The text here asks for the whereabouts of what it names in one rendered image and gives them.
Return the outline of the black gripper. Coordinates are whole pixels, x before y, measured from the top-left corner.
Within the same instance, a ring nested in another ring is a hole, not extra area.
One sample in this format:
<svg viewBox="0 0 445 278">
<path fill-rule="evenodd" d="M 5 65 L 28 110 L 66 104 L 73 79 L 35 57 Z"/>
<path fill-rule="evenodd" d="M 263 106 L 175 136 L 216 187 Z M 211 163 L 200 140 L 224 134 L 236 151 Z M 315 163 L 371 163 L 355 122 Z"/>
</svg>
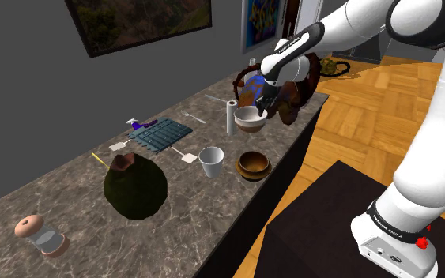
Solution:
<svg viewBox="0 0 445 278">
<path fill-rule="evenodd" d="M 269 85 L 268 83 L 265 83 L 263 85 L 262 94 L 255 101 L 255 106 L 258 108 L 258 115 L 260 117 L 266 116 L 266 108 L 269 108 L 273 105 L 278 96 L 279 90 L 279 87 Z"/>
</svg>

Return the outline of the white paper towel roll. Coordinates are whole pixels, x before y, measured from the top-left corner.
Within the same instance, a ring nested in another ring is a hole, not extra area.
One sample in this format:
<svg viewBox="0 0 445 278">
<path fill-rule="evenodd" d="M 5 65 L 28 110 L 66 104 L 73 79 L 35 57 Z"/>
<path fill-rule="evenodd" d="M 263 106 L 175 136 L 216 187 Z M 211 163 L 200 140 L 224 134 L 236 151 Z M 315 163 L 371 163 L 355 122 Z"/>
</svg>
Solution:
<svg viewBox="0 0 445 278">
<path fill-rule="evenodd" d="M 236 100 L 229 100 L 226 103 L 226 131 L 229 136 L 236 133 L 236 122 L 234 112 L 238 108 L 238 102 Z"/>
</svg>

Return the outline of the glass jar with wooden ends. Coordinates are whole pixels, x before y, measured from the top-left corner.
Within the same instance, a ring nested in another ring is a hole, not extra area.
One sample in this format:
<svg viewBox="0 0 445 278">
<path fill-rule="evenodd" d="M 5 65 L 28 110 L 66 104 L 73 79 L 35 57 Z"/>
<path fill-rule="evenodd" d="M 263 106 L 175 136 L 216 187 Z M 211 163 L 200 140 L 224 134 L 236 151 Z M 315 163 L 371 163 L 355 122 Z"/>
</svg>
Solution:
<svg viewBox="0 0 445 278">
<path fill-rule="evenodd" d="M 29 240 L 42 255 L 57 258 L 70 246 L 70 240 L 63 234 L 44 223 L 41 215 L 30 215 L 20 220 L 14 228 L 19 238 Z"/>
</svg>

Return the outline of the purple spray bottle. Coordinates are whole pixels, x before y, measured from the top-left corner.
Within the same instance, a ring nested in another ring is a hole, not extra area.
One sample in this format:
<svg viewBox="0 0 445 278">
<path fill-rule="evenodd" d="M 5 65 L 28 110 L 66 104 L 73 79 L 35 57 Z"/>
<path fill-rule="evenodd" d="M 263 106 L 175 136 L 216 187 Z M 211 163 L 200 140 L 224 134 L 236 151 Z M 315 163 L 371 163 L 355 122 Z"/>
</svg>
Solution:
<svg viewBox="0 0 445 278">
<path fill-rule="evenodd" d="M 126 123 L 130 124 L 134 130 L 137 130 L 142 127 L 148 128 L 150 126 L 153 126 L 153 125 L 157 124 L 158 121 L 155 119 L 155 120 L 152 120 L 151 122 L 140 124 L 136 118 L 132 118 L 132 119 L 128 120 Z"/>
</svg>

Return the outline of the colourful wall picture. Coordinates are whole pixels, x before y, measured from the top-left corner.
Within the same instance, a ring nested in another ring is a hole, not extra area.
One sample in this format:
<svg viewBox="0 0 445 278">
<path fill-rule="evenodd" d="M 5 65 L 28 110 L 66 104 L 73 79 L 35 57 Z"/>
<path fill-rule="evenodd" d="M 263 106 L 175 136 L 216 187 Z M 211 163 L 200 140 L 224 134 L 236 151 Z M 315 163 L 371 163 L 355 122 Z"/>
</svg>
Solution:
<svg viewBox="0 0 445 278">
<path fill-rule="evenodd" d="M 240 50 L 243 54 L 275 39 L 285 0 L 242 0 Z"/>
</svg>

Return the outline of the dark brown ringed basket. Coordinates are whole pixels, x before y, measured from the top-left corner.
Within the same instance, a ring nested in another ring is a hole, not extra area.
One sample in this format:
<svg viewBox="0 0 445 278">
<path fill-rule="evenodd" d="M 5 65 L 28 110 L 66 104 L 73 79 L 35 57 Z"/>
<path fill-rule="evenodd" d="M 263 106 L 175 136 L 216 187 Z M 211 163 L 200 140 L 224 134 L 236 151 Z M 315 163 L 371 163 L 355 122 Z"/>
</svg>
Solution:
<svg viewBox="0 0 445 278">
<path fill-rule="evenodd" d="M 268 119 L 271 119 L 275 114 L 279 114 L 281 121 L 285 125 L 293 124 L 296 121 L 300 108 L 306 104 L 317 89 L 321 77 L 320 58 L 316 53 L 306 54 L 305 57 L 311 63 L 309 73 L 302 81 L 286 81 L 279 87 L 280 90 L 273 105 L 266 108 Z M 261 75 L 259 72 L 260 65 L 260 63 L 256 63 L 254 66 L 248 66 L 246 69 L 242 70 L 232 82 L 233 91 L 237 101 L 239 100 L 239 92 L 247 83 L 247 81 L 243 83 L 243 77 L 248 73 L 257 73 L 257 75 Z"/>
</svg>

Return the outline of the white cup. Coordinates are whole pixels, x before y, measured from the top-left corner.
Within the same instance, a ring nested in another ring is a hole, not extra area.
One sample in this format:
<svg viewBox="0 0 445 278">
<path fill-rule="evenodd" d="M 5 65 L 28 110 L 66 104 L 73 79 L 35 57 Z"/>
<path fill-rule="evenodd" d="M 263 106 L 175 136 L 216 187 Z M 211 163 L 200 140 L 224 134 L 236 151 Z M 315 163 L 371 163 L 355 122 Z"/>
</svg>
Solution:
<svg viewBox="0 0 445 278">
<path fill-rule="evenodd" d="M 224 151 L 221 148 L 206 147 L 200 151 L 198 158 L 208 178 L 216 178 L 220 174 L 224 159 Z"/>
</svg>

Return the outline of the silver fork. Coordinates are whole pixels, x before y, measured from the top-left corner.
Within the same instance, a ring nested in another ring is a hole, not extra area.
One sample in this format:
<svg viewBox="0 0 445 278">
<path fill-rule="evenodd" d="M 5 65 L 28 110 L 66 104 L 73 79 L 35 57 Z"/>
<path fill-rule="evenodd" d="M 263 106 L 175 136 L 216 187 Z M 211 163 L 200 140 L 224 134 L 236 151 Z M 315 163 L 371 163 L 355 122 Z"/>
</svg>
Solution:
<svg viewBox="0 0 445 278">
<path fill-rule="evenodd" d="M 187 117 L 192 117 L 193 119 L 199 121 L 200 123 L 206 124 L 206 121 L 204 121 L 204 120 L 202 120 L 202 119 L 200 119 L 200 118 L 197 118 L 197 117 L 195 117 L 195 116 L 189 114 L 189 113 L 186 112 L 185 110 L 181 110 L 181 113 L 182 113 L 183 115 L 187 116 Z"/>
</svg>

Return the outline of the dark green sack brown top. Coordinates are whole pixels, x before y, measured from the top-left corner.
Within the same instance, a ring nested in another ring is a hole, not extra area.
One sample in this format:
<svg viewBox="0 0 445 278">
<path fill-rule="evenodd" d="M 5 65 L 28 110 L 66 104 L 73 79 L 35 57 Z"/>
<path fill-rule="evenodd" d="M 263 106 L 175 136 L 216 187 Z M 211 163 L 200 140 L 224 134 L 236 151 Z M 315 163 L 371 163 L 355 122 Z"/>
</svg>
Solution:
<svg viewBox="0 0 445 278">
<path fill-rule="evenodd" d="M 153 216 L 168 197 L 168 181 L 152 160 L 137 153 L 116 155 L 104 180 L 104 196 L 129 220 Z"/>
</svg>

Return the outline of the grey cabinet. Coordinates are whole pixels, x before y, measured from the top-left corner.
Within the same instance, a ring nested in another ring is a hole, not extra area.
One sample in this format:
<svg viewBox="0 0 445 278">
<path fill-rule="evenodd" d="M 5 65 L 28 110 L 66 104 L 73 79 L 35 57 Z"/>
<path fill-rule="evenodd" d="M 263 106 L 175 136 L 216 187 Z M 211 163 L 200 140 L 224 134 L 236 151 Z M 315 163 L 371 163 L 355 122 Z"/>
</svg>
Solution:
<svg viewBox="0 0 445 278">
<path fill-rule="evenodd" d="M 358 62 L 379 64 L 382 60 L 379 35 L 376 35 L 359 46 L 345 51 L 334 51 L 333 58 L 343 58 Z"/>
</svg>

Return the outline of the white bowl with brown base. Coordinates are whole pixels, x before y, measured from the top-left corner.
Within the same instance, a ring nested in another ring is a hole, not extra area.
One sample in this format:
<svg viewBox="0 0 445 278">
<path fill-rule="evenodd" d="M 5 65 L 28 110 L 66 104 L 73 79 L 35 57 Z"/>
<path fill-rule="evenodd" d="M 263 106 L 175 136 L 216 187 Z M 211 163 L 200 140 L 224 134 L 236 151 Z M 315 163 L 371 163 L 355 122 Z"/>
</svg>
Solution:
<svg viewBox="0 0 445 278">
<path fill-rule="evenodd" d="M 265 117 L 258 115 L 256 106 L 239 107 L 234 112 L 236 125 L 244 132 L 256 133 L 266 124 L 267 112 Z"/>
</svg>

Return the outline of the landscape wall picture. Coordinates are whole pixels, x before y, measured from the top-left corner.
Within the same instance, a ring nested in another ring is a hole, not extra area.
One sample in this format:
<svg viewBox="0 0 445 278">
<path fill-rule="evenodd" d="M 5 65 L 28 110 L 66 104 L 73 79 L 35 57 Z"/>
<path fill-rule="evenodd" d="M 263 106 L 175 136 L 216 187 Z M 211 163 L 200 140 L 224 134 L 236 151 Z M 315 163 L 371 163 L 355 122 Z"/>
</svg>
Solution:
<svg viewBox="0 0 445 278">
<path fill-rule="evenodd" d="M 211 0 L 64 0 L 89 57 L 212 26 Z"/>
</svg>

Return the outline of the olive green object black hoop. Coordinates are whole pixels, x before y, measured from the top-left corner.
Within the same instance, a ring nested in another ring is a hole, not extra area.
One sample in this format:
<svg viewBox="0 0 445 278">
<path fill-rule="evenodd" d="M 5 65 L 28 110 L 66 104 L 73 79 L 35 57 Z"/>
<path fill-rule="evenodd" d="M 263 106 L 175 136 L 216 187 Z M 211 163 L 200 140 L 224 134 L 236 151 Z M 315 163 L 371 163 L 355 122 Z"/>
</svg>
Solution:
<svg viewBox="0 0 445 278">
<path fill-rule="evenodd" d="M 339 77 L 350 71 L 351 65 L 345 61 L 334 61 L 330 58 L 324 58 L 320 60 L 321 71 L 320 75 L 323 77 Z M 339 65 L 346 66 L 346 69 L 341 72 L 337 72 L 337 67 Z"/>
</svg>

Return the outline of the dark robot stand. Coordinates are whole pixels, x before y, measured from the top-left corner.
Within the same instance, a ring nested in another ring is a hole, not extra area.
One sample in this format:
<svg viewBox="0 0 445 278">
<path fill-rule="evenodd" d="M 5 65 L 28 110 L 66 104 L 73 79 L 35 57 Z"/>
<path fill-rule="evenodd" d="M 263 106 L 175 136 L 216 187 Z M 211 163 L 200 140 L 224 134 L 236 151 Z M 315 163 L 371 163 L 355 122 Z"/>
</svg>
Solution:
<svg viewBox="0 0 445 278">
<path fill-rule="evenodd" d="M 445 278 L 445 169 L 384 186 L 341 161 L 266 227 L 255 278 Z"/>
</svg>

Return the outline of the yellow pencil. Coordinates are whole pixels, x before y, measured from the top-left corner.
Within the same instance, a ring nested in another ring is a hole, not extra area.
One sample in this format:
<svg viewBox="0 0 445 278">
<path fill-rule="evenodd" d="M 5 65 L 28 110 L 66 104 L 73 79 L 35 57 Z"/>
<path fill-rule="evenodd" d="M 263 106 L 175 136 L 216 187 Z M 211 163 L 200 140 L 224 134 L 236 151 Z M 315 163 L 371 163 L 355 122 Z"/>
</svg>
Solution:
<svg viewBox="0 0 445 278">
<path fill-rule="evenodd" d="M 94 152 L 91 152 L 92 157 L 94 157 L 98 162 L 100 162 L 102 165 L 104 165 L 108 170 L 110 169 L 110 167 L 99 157 L 97 156 Z"/>
</svg>

